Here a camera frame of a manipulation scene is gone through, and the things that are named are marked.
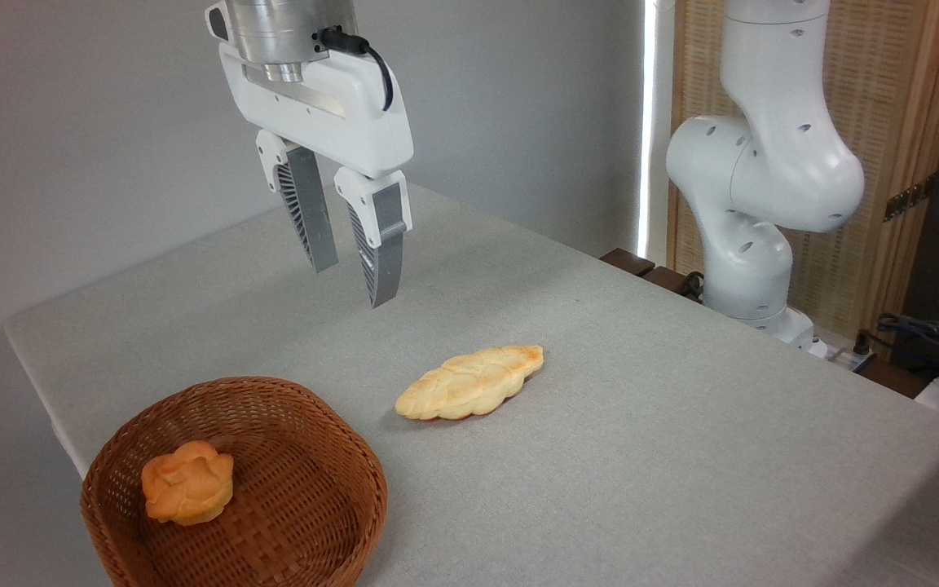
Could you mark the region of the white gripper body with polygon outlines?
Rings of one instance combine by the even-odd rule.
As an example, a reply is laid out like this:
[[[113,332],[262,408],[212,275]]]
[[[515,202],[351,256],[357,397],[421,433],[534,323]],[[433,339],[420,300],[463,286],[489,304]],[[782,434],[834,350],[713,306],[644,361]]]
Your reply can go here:
[[[333,52],[302,67],[301,82],[271,82],[237,48],[220,43],[232,98],[246,120],[340,165],[379,179],[414,155],[401,86],[392,73],[392,103],[376,60]]]

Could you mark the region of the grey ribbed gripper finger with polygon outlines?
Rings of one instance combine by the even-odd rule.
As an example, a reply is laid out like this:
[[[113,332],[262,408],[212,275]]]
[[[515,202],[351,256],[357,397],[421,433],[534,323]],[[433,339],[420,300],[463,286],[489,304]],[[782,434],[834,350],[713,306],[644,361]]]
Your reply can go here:
[[[338,259],[315,153],[268,130],[256,145],[268,188],[282,197],[313,270],[328,270]]]
[[[370,179],[347,167],[334,179],[349,210],[370,305],[377,308],[399,291],[403,235],[412,229],[407,181],[401,170]]]

